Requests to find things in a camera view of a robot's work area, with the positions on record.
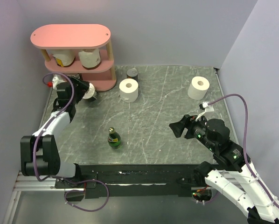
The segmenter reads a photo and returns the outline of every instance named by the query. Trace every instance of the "gold bottle cap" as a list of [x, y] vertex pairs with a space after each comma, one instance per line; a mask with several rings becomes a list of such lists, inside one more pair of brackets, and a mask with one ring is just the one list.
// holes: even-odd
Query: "gold bottle cap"
[[109, 129], [108, 129], [108, 131], [109, 131], [109, 133], [114, 133], [115, 132], [115, 129], [113, 128], [113, 127], [110, 127]]

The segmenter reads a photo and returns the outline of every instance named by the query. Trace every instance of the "wooden post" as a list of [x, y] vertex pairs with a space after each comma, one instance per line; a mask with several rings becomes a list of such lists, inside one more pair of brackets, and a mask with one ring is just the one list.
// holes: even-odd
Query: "wooden post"
[[[114, 61], [113, 53], [112, 53], [112, 42], [111, 41], [109, 41], [106, 44], [106, 50], [107, 50], [108, 60]], [[115, 64], [111, 68], [111, 74], [112, 74], [112, 80], [116, 80], [117, 78], [116, 78], [116, 72], [115, 72]]]
[[50, 57], [49, 57], [47, 51], [45, 49], [40, 49], [40, 51], [41, 51], [45, 61], [49, 62], [50, 61]]

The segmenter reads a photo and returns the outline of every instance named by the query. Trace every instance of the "green bottle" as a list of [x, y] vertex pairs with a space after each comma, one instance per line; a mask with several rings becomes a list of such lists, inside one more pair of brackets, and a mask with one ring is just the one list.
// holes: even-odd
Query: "green bottle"
[[112, 147], [112, 148], [120, 148], [121, 146], [121, 136], [115, 131], [115, 129], [113, 127], [110, 127], [108, 129], [108, 144]]

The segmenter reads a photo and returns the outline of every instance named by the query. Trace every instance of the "gray marble surface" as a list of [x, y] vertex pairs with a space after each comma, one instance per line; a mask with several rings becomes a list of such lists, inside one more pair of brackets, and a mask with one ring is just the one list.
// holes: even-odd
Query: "gray marble surface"
[[[133, 103], [120, 99], [119, 83], [126, 71], [139, 71], [139, 96]], [[117, 84], [100, 92], [98, 100], [82, 100], [70, 125], [56, 139], [61, 160], [81, 164], [199, 164], [214, 163], [212, 153], [195, 139], [175, 138], [169, 123], [184, 114], [199, 114], [202, 101], [222, 96], [213, 68], [189, 66], [121, 66], [116, 67]], [[191, 79], [202, 76], [210, 88], [201, 101], [187, 95]], [[49, 118], [56, 92], [52, 91], [44, 121]], [[223, 119], [231, 130], [223, 101], [214, 105], [215, 113], [207, 117]], [[108, 128], [121, 135], [122, 146], [112, 149], [107, 142]]]

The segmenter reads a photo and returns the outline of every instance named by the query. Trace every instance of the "shelf tier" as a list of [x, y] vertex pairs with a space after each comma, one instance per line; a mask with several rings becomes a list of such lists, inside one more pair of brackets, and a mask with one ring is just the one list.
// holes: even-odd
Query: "shelf tier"
[[31, 42], [39, 49], [95, 49], [110, 39], [110, 30], [99, 24], [50, 24], [31, 35]]
[[111, 70], [101, 73], [82, 73], [84, 81], [94, 85], [97, 91], [107, 91], [115, 86], [117, 80], [112, 80]]
[[61, 72], [61, 73], [100, 73], [109, 70], [113, 64], [114, 61], [108, 60], [107, 51], [104, 49], [100, 49], [100, 58], [101, 58], [101, 64], [91, 70], [85, 69], [78, 57], [78, 52], [75, 55], [75, 61], [74, 63], [69, 67], [61, 67], [56, 64], [56, 61], [54, 60], [52, 55], [49, 55], [50, 61], [45, 61], [46, 68], [51, 72]]

